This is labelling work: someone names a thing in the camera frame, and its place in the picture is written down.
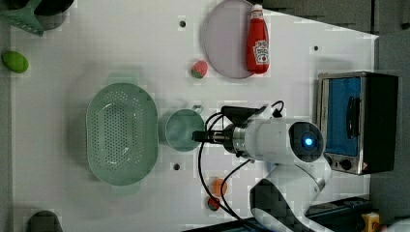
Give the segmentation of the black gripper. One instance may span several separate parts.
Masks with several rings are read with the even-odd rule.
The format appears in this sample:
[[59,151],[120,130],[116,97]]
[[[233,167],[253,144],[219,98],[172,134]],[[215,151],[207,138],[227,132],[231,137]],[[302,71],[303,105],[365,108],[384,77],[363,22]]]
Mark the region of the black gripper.
[[233,133],[235,127],[233,125],[227,126],[223,130],[207,130],[199,131],[196,130],[192,133],[191,139],[195,142],[200,143],[210,143],[210,144],[219,144],[227,152],[234,152],[233,146]]

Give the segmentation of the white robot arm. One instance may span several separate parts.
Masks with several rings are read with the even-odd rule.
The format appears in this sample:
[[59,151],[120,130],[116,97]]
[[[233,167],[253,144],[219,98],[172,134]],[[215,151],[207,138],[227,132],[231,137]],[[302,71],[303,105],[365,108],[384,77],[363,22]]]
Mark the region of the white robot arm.
[[307,218],[332,176],[320,129],[309,121],[282,117],[273,104],[225,106],[219,115],[230,121],[226,128],[197,130],[191,139],[220,144],[238,157],[275,166],[250,189],[253,217],[273,232],[334,232]]

